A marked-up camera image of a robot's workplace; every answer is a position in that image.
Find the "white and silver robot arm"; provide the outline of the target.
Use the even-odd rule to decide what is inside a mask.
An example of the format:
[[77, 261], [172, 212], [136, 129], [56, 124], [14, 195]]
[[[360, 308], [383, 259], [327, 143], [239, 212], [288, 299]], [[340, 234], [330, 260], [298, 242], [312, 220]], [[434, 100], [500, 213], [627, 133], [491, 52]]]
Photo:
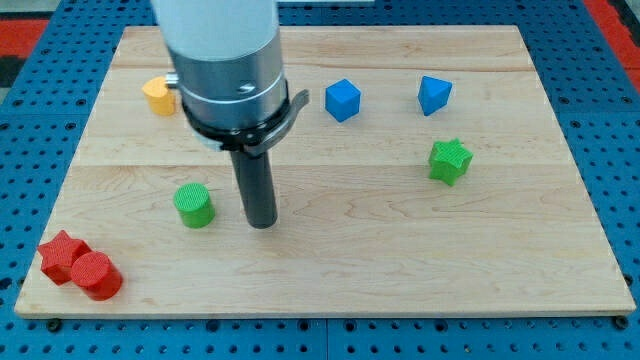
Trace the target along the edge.
[[275, 0], [152, 0], [194, 132], [216, 151], [257, 157], [309, 101], [289, 94]]

